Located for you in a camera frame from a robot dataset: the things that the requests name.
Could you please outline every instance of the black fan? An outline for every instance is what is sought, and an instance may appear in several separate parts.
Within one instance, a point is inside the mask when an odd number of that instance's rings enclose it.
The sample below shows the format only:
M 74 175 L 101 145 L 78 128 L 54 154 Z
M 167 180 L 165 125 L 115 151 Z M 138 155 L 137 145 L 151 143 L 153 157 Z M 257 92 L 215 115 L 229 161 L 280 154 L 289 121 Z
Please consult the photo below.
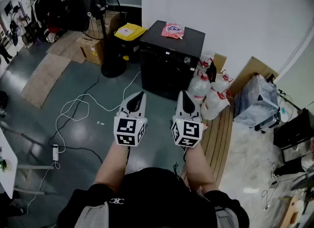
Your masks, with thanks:
M 82 31 L 90 38 L 104 41 L 103 75 L 109 78 L 121 75 L 126 63 L 118 56 L 112 40 L 115 31 L 121 26 L 119 1 L 71 0 L 69 11 L 69 29 Z

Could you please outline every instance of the pink package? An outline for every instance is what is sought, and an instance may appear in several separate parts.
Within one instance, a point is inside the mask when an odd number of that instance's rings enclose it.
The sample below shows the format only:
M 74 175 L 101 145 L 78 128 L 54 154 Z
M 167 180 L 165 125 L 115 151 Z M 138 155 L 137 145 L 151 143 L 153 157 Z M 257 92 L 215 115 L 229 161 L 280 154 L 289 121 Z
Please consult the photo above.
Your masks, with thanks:
M 184 28 L 177 23 L 166 23 L 165 27 L 162 30 L 161 36 L 164 37 L 173 37 L 182 39 L 184 35 Z

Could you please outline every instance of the yellow trash can lid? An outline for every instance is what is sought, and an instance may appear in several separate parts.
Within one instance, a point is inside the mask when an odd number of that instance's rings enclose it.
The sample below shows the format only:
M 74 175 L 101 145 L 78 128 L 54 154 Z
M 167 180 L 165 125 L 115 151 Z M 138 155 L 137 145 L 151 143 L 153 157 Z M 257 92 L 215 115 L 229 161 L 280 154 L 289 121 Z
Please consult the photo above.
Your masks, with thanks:
M 125 26 L 119 28 L 114 35 L 125 41 L 133 41 L 141 36 L 145 31 L 146 29 L 141 26 L 127 23 Z

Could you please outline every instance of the person in white shirt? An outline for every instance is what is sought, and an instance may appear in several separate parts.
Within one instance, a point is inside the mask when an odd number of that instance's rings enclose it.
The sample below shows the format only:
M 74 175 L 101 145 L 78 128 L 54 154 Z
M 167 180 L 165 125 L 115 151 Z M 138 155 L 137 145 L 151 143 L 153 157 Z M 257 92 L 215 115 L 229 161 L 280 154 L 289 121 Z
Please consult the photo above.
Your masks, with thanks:
M 33 43 L 29 43 L 27 40 L 26 29 L 25 29 L 26 19 L 23 17 L 23 15 L 21 16 L 18 6 L 15 6 L 13 8 L 12 20 L 19 27 L 17 30 L 17 35 L 22 37 L 22 41 L 25 44 L 25 47 L 28 49 L 29 47 L 32 46 Z

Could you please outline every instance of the wooden slat flooring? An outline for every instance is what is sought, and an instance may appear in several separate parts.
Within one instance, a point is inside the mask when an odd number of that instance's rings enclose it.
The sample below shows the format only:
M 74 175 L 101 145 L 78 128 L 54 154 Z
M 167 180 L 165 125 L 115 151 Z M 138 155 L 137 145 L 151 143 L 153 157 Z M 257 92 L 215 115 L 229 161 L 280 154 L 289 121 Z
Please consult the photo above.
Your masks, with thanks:
M 231 101 L 230 106 L 226 107 L 214 120 L 203 119 L 202 121 L 204 124 L 208 124 L 208 128 L 203 133 L 201 145 L 207 162 L 213 170 L 217 186 L 220 184 L 227 162 L 233 118 L 234 104 Z M 181 178 L 188 186 L 185 165 Z

